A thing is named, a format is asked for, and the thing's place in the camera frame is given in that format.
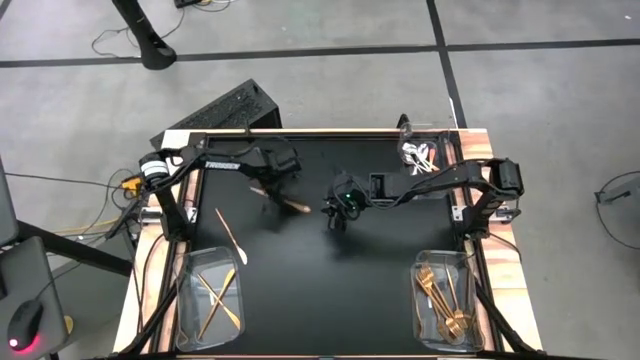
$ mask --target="cable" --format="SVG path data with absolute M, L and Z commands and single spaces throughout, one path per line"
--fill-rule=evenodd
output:
M 34 299 L 39 298 L 39 297 L 40 297 L 40 295 L 42 295 L 42 293 L 44 293 L 44 291 L 45 291 L 45 290 L 47 290 L 47 289 L 49 288 L 49 286 L 51 286 L 51 284 L 53 284 L 53 283 L 56 281 L 56 279 L 58 279 L 58 278 L 59 278 L 59 277 L 61 277 L 62 275 L 65 275 L 65 274 L 67 274 L 67 273 L 71 272 L 71 270 L 76 269 L 76 268 L 77 268 L 78 266 L 80 266 L 80 265 L 82 265 L 82 263 L 77 263 L 77 264 L 75 264 L 74 266 L 72 266 L 71 268 L 69 268 L 69 269 L 67 269 L 67 270 L 65 270 L 65 271 L 63 271 L 63 272 L 61 272 L 60 274 L 58 274 L 58 275 L 54 276 L 54 277 L 53 277 L 53 279 L 51 279 L 51 281 L 49 281 L 49 282 L 47 283 L 47 285 L 45 285 L 45 286 L 42 288 L 42 290 L 40 290 L 40 292 L 38 293 L 38 295 L 36 295 L 36 296 L 34 297 Z
M 401 195 L 400 195 L 396 200 L 394 200 L 394 201 L 393 201 L 393 202 L 391 202 L 390 204 L 385 204 L 385 205 L 376 204 L 376 203 L 373 201 L 373 199 L 371 199 L 371 195 L 369 194 L 369 192 L 368 192 L 367 190 L 365 190 L 365 189 L 364 189 L 364 187 L 363 187 L 363 186 L 362 186 L 362 185 L 361 185 L 361 184 L 356 180 L 356 178 L 355 178 L 353 175 L 351 175 L 351 174 L 345 174 L 345 175 L 349 178 L 349 180 L 347 180 L 347 181 L 345 181 L 345 182 L 342 182 L 342 183 L 340 183 L 340 184 L 338 184 L 338 185 L 335 185 L 335 184 L 334 184 L 334 185 L 332 186 L 333 197 L 334 197 L 334 198 L 336 198 L 336 200 L 340 203 L 340 205 L 341 205 L 343 208 L 347 208 L 346 204 L 345 204 L 345 203 L 342 201 L 342 199 L 340 199 L 340 197 L 337 195 L 336 190 L 337 190 L 338 186 L 346 185 L 346 184 L 347 184 L 347 183 L 349 183 L 350 181 L 353 181 L 353 183 L 358 187 L 358 189 L 359 189 L 359 190 L 364 194 L 364 196 L 365 196 L 365 198 L 366 198 L 366 200 L 367 200 L 367 204 L 368 204 L 368 205 L 370 205 L 371 207 L 376 208 L 376 209 L 378 209 L 378 210 L 389 210 L 389 209 L 391 209 L 391 208 L 394 208 L 394 207 L 398 206 L 398 204 L 400 204 L 400 203 L 404 200 L 405 196 L 407 196 L 407 194 L 409 194 L 410 192 L 420 190 L 420 188 L 418 187 L 419 185 L 422 185 L 423 183 L 425 183 L 425 182 L 427 182 L 427 181 L 430 181 L 430 180 L 433 180 L 433 179 L 435 179 L 435 178 L 437 178 L 437 177 L 439 177 L 439 176 L 442 176 L 442 175 L 446 174 L 448 171 L 451 171 L 452 169 L 455 169 L 455 168 L 456 168 L 457 166 L 459 166 L 459 165 L 462 165 L 462 164 L 464 164 L 464 163 L 466 163 L 466 162 L 487 162 L 487 161 L 490 161 L 490 160 L 491 160 L 491 159 L 462 160 L 462 161 L 459 161 L 459 162 L 457 162 L 457 163 L 451 164 L 451 165 L 449 165 L 446 169 L 444 169 L 444 170 L 442 170 L 442 171 L 438 172 L 437 174 L 435 174 L 435 175 L 433 175 L 433 176 L 430 176 L 430 177 L 427 177 L 427 178 L 425 178 L 425 179 L 421 179 L 421 180 L 416 181 L 415 183 L 413 183 L 413 185 L 411 185 L 411 186 L 409 187 L 409 189 L 408 189 L 407 191 L 405 191 L 404 193 L 402 193 L 402 194 L 401 194 Z
M 636 170 L 636 171 L 629 171 L 629 172 L 626 172 L 624 174 L 620 174 L 618 176 L 615 176 L 613 179 L 607 181 L 602 186 L 600 191 L 598 191 L 598 193 L 604 192 L 604 190 L 607 188 L 607 186 L 609 186 L 612 182 L 620 179 L 621 177 L 625 177 L 625 176 L 629 176 L 629 175 L 633 175 L 633 174 L 639 174 L 639 173 L 640 173 L 640 170 Z M 598 201 L 596 201 L 596 214 L 598 215 L 598 220 L 600 220 L 600 224 L 602 224 L 602 227 L 604 228 L 604 231 L 607 233 L 607 235 L 609 235 L 609 237 L 613 241 L 617 242 L 618 244 L 620 244 L 620 245 L 622 245 L 622 246 L 624 246 L 626 248 L 629 248 L 629 249 L 632 249 L 632 250 L 640 250 L 640 246 L 629 245 L 629 244 L 625 243 L 624 241 L 618 239 L 617 237 L 615 237 L 613 235 L 613 233 L 609 230 L 609 227 L 607 227 L 607 224 L 605 224 L 604 220 L 602 219 L 602 214 L 600 214 L 600 203 Z
M 144 259 L 144 265 L 142 266 L 142 283 L 141 283 L 141 287 L 142 287 L 142 294 L 140 295 L 140 303 L 139 303 L 139 315 L 138 315 L 138 319 L 140 320 L 140 329 L 142 328 L 143 325 L 143 320 L 142 320 L 142 305 L 144 303 L 144 283 L 147 279 L 147 265 L 149 263 L 149 258 L 151 258 L 151 253 L 153 252 L 153 249 L 156 247 L 156 245 L 158 244 L 158 241 L 160 241 L 160 239 L 163 238 L 164 234 L 160 234 L 158 235 L 158 237 L 153 241 L 153 244 L 151 244 L 151 248 L 149 249 L 149 252 L 147 253 L 147 257 Z
M 178 29 L 180 28 L 180 26 L 182 26 L 182 22 L 184 21 L 184 17 L 185 17 L 185 9 L 184 9 L 184 8 L 182 8 L 181 10 L 182 10 L 182 14 L 180 15 L 180 20 L 178 20 L 178 24 L 177 24 L 175 27 L 173 27 L 171 30 L 169 30 L 166 34 L 164 34 L 164 35 L 160 36 L 160 38 L 161 38 L 161 39 L 164 39 L 164 38 L 166 38 L 167 36 L 169 36 L 169 35 L 173 34 L 176 30 L 178 30 Z M 115 33 L 115 35 L 113 36 L 113 37 L 115 37 L 115 36 L 117 36 L 118 34 L 120 34 L 120 33 L 121 33 L 121 32 L 123 32 L 123 31 L 125 32 L 125 34 L 126 34 L 126 36 L 127 36 L 127 40 L 129 40 L 129 43 L 130 43 L 133 47 L 135 47 L 135 48 L 139 48 L 139 46 L 138 46 L 138 45 L 136 45 L 136 44 L 131 40 L 131 37 L 129 36 L 129 31 L 130 31 L 130 30 L 131 30 L 131 29 L 130 29 L 128 26 L 127 26 L 127 27 L 124 27 L 124 28 L 122 28 L 122 29 L 105 30 L 105 31 L 103 31 L 100 35 L 98 35 L 98 37 L 97 37 L 97 38 L 93 39 L 93 41 L 91 42 L 91 49 L 93 50 L 93 52 L 95 52 L 96 54 L 98 54 L 98 55 L 100 55 L 100 56 L 110 56 L 110 57 L 114 57 L 114 58 L 116 58 L 116 59 L 139 59 L 139 58 L 140 58 L 139 56 L 119 56 L 119 55 L 116 55 L 116 54 L 114 54 L 114 53 L 103 53 L 103 52 L 100 52 L 100 51 L 98 51 L 98 50 L 96 49 L 96 44 L 101 43 L 102 41 L 104 41 L 104 40 L 102 40 L 102 37 L 103 37 L 106 33 L 108 33 L 108 32 Z
M 110 224 L 115 223 L 116 221 L 118 221 L 118 219 L 111 219 L 111 220 L 107 220 L 107 221 L 101 221 L 99 223 L 94 224 L 93 227 L 110 225 Z M 66 233 L 75 233 L 75 232 L 78 232 L 78 231 L 86 230 L 87 228 L 89 228 L 89 226 L 81 226 L 81 227 L 77 227 L 77 228 L 60 229 L 60 230 L 53 231 L 53 233 L 55 233 L 57 235 L 64 235 L 64 236 L 77 236 L 77 235 L 66 235 Z
M 103 37 L 106 33 L 115 33 L 115 35 L 113 36 L 113 37 L 115 37 L 115 36 L 117 36 L 118 34 L 120 34 L 121 32 L 123 32 L 123 31 L 128 31 L 128 30 L 129 30 L 129 27 L 122 28 L 122 29 L 105 30 L 105 31 L 103 31 L 102 33 L 100 33 L 100 35 L 98 35 L 98 37 L 97 37 L 97 38 L 93 39 L 93 41 L 91 42 L 91 50 L 93 50 L 93 52 L 94 52 L 94 53 L 96 53 L 96 54 L 98 54 L 98 55 L 100 55 L 100 56 L 110 56 L 110 57 L 114 57 L 114 58 L 116 58 L 116 59 L 137 59 L 137 57 L 135 57 L 135 56 L 118 56 L 118 55 L 116 55 L 116 54 L 114 54 L 114 53 L 103 53 L 103 52 L 100 52 L 100 51 L 98 51 L 98 50 L 96 49 L 96 45 L 97 45 L 98 43 L 100 43 L 100 42 L 104 41 L 104 40 L 102 40 L 102 37 Z
M 231 6 L 232 2 L 233 1 L 230 1 L 230 0 L 226 1 L 226 2 L 209 1 L 204 5 L 202 3 L 195 4 L 196 6 L 194 6 L 193 8 L 196 9 L 196 10 L 199 10 L 199 11 L 204 11 L 204 12 L 221 12 L 221 11 L 226 10 L 229 6 Z M 211 5 L 211 4 L 223 4 L 223 3 L 225 5 L 223 7 L 221 7 L 220 9 L 215 9 L 215 10 L 206 10 L 206 9 L 204 9 L 205 7 L 207 7 L 207 6 Z
M 155 184 L 155 189 L 153 190 L 153 192 L 159 192 L 162 190 L 165 190 L 167 188 L 170 188 L 171 186 L 175 185 L 175 181 L 179 181 L 181 180 L 184 176 L 186 176 L 186 174 L 191 171 L 191 167 L 196 164 L 196 162 L 203 156 L 221 156 L 221 157 L 225 157 L 227 159 L 235 159 L 237 157 L 241 157 L 243 155 L 248 154 L 250 151 L 252 151 L 253 149 L 255 149 L 256 147 L 258 147 L 259 144 L 263 143 L 263 142 L 267 142 L 267 141 L 272 141 L 272 140 L 278 140 L 278 141 L 282 141 L 284 143 L 286 143 L 289 147 L 291 147 L 291 149 L 293 150 L 293 152 L 296 154 L 296 156 L 298 155 L 298 152 L 296 150 L 296 148 L 291 144 L 291 142 L 282 137 L 282 136 L 269 136 L 266 138 L 259 138 L 257 140 L 255 140 L 254 142 L 252 142 L 249 146 L 238 150 L 236 152 L 230 153 L 228 151 L 224 151 L 224 150 L 217 150 L 217 149 L 207 149 L 207 150 L 201 150 L 198 149 L 198 153 L 196 153 L 196 156 L 193 157 L 193 159 L 191 159 L 188 163 L 181 163 L 180 167 L 178 167 L 178 169 L 169 177 L 167 177 L 166 179 L 163 179 L 161 181 L 159 181 L 157 184 Z
M 111 182 L 116 177 L 116 175 L 118 175 L 118 173 L 121 172 L 121 171 L 130 171 L 130 170 L 129 169 L 118 169 L 113 174 L 111 174 L 111 176 L 109 177 L 109 180 L 107 181 L 106 185 L 105 184 L 101 184 L 102 186 L 104 186 L 106 188 L 106 190 L 105 190 L 105 193 L 104 193 L 104 201 L 102 203 L 102 207 L 100 208 L 100 212 L 98 213 L 98 216 L 96 216 L 96 218 L 91 222 L 91 224 L 89 224 L 88 226 L 83 227 L 84 230 L 80 234 L 67 235 L 67 236 L 84 236 L 89 232 L 89 230 L 91 230 L 94 227 L 98 226 L 97 225 L 98 221 L 100 221 L 100 218 L 102 217 L 102 214 L 104 214 L 104 211 L 106 210 L 107 205 L 109 204 L 109 189 L 113 188 L 113 186 L 111 186 Z M 90 242 L 86 243 L 85 245 L 95 244 L 101 238 L 102 238 L 102 235 L 97 237 L 97 238 L 95 238 L 95 239 L 90 239 Z
M 194 216 L 196 215 L 196 213 L 194 212 L 191 215 L 191 218 L 189 218 L 189 224 L 191 224 L 191 221 L 193 221 Z M 144 259 L 144 265 L 142 266 L 142 282 L 141 282 L 141 288 L 142 288 L 142 294 L 140 296 L 140 302 L 139 302 L 139 315 L 138 315 L 138 319 L 142 319 L 142 305 L 144 303 L 144 289 L 145 289 L 145 282 L 147 279 L 147 265 L 149 264 L 149 259 L 151 258 L 151 253 L 153 253 L 154 248 L 156 247 L 156 245 L 158 244 L 158 242 L 160 241 L 160 239 L 162 239 L 164 237 L 164 233 L 158 235 L 158 237 L 153 241 L 153 244 L 151 244 L 151 248 L 149 248 L 149 252 L 147 253 L 146 258 Z M 140 322 L 138 324 L 139 327 L 143 327 L 144 324 L 142 324 L 142 322 Z
M 74 184 L 95 185 L 95 186 L 106 187 L 108 189 L 117 189 L 118 188 L 117 186 L 110 186 L 108 184 L 102 184 L 102 183 L 95 182 L 95 181 L 73 180 L 73 179 L 55 178 L 55 177 L 31 175 L 31 174 L 18 174 L 18 173 L 10 173 L 10 172 L 5 172 L 5 175 L 14 176 L 14 177 L 28 178 L 28 179 L 40 179 L 40 180 L 68 182 L 68 183 L 74 183 Z
M 520 249 L 518 249 L 517 246 L 513 245 L 509 240 L 500 237 L 494 233 L 489 233 L 489 236 L 493 236 L 494 239 L 499 240 L 501 243 L 505 244 L 506 246 L 510 247 L 511 249 L 513 249 L 513 251 L 518 253 L 518 258 L 520 258 L 520 262 L 522 262 L 522 254 L 520 253 Z

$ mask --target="wooden stick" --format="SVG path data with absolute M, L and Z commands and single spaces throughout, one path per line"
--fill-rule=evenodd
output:
M 220 222 L 222 223 L 222 226 L 224 226 L 224 228 L 227 230 L 227 234 L 231 238 L 231 241 L 233 241 L 233 245 L 236 246 L 236 250 L 238 250 L 238 254 L 240 255 L 240 260 L 242 260 L 243 264 L 247 265 L 247 261 L 248 261 L 247 253 L 244 252 L 244 250 L 242 250 L 240 245 L 238 245 L 236 238 L 234 238 L 233 234 L 231 233 L 231 229 L 229 229 L 229 225 L 227 225 L 227 222 L 224 221 L 224 218 L 222 217 L 222 214 L 220 213 L 220 210 L 218 210 L 218 208 L 216 208 L 216 213 L 218 214 L 218 218 L 220 218 Z
M 221 297 L 218 297 L 218 294 L 216 294 L 216 292 L 211 288 L 211 285 L 209 285 L 209 283 L 207 282 L 207 280 L 205 280 L 202 275 L 198 274 L 198 278 L 200 279 L 200 282 L 202 283 L 202 285 L 204 285 L 204 287 L 207 288 L 207 290 L 209 290 L 209 292 L 211 293 L 211 295 L 213 295 L 213 297 L 216 299 L 217 302 L 220 303 L 220 306 L 222 306 L 222 310 L 224 310 L 227 315 L 229 315 L 229 318 L 231 319 L 231 321 L 233 322 L 233 324 L 236 326 L 236 328 L 238 330 L 240 330 L 240 319 L 238 318 L 238 316 L 236 316 L 236 314 L 233 313 L 233 311 L 229 310 L 229 308 L 227 307 L 227 305 L 225 305 L 222 302 Z
M 231 285 L 231 283 L 233 282 L 233 278 L 235 277 L 235 275 L 236 275 L 236 269 L 231 269 L 227 273 L 227 277 L 224 279 L 224 284 L 222 285 L 222 290 L 220 290 L 220 297 L 216 299 L 216 302 L 213 304 L 211 311 L 209 311 L 209 316 L 207 316 L 207 320 L 205 321 L 204 325 L 202 326 L 202 329 L 200 329 L 200 333 L 198 334 L 198 340 L 202 339 L 204 332 L 207 331 L 207 328 L 209 327 L 211 320 L 213 320 L 213 315 L 215 315 L 216 310 L 218 309 L 218 305 L 220 305 L 220 299 L 227 292 L 227 289 L 229 289 L 229 285 Z
M 251 189 L 251 191 L 255 192 L 256 194 L 260 194 L 262 196 L 268 197 L 267 193 L 262 189 L 254 188 L 252 186 L 250 186 L 249 189 Z M 283 201 L 285 204 L 291 206 L 292 208 L 298 210 L 301 213 L 308 214 L 311 212 L 311 208 L 308 207 L 307 205 L 302 205 L 295 201 L 291 201 L 289 199 L 284 199 Z

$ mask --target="black tabletop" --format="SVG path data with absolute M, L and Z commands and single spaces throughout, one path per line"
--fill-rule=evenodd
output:
M 219 208 L 248 256 L 239 264 L 244 332 L 210 354 L 432 353 L 414 336 L 410 267 L 421 250 L 456 247 L 448 197 L 367 209 L 341 236 L 320 212 L 335 171 L 403 171 L 394 140 L 293 141 L 308 215 L 278 214 L 238 173 L 207 172 L 193 249 L 229 247 Z M 216 142 L 239 148 L 246 143 Z

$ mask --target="computer mouse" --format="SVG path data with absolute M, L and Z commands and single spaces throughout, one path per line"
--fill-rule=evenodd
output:
M 25 301 L 18 306 L 9 321 L 7 331 L 9 346 L 13 350 L 24 350 L 33 343 L 38 334 L 43 309 L 42 303 L 37 299 Z

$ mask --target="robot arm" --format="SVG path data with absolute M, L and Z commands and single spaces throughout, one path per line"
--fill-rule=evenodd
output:
M 184 240 L 189 223 L 184 209 L 176 204 L 171 187 L 195 169 L 240 172 L 257 180 L 270 199 L 280 205 L 285 204 L 281 201 L 280 191 L 286 181 L 301 169 L 298 154 L 292 147 L 276 151 L 261 148 L 256 143 L 237 152 L 193 146 L 162 149 L 140 159 L 144 189 L 158 198 L 163 212 L 163 232 L 169 241 Z M 166 160 L 173 157 L 182 157 L 182 163 L 169 175 Z
M 482 175 L 484 167 L 490 169 L 489 180 Z M 388 210 L 418 195 L 458 187 L 482 192 L 480 199 L 463 211 L 462 232 L 469 237 L 487 237 L 491 215 L 504 201 L 516 200 L 524 193 L 520 166 L 511 160 L 466 160 L 428 175 L 371 173 L 366 187 L 351 175 L 339 175 L 329 189 L 323 212 L 329 216 L 330 228 L 344 231 L 347 220 L 356 220 L 366 208 Z

